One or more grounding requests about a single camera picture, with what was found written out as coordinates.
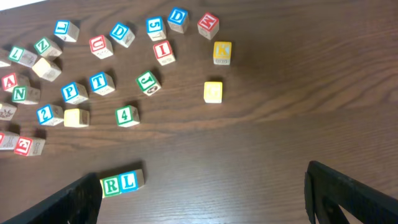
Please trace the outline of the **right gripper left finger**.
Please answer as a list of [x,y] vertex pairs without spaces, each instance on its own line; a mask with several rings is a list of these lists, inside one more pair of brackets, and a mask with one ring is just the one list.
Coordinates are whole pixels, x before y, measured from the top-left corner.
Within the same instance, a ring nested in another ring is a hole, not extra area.
[[89,173],[6,223],[96,223],[102,196],[98,176]]

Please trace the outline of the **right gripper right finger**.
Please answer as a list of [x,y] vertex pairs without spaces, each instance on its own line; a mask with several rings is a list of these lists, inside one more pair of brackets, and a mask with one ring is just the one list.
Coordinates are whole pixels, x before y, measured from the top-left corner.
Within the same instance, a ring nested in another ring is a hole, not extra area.
[[318,161],[309,162],[304,182],[311,224],[348,223],[342,208],[362,223],[397,223],[397,199]]

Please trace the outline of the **green R block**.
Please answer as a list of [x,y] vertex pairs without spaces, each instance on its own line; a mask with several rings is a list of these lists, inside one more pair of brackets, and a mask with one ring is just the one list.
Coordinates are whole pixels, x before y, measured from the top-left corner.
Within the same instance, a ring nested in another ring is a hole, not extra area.
[[100,184],[103,190],[103,198],[121,194],[119,177],[117,175],[101,179]]

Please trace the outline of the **blue L block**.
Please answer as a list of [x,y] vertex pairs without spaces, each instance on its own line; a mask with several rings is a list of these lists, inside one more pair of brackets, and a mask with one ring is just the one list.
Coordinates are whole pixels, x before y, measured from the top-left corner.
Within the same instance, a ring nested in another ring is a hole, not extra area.
[[119,185],[123,194],[139,190],[145,185],[142,169],[119,174]]

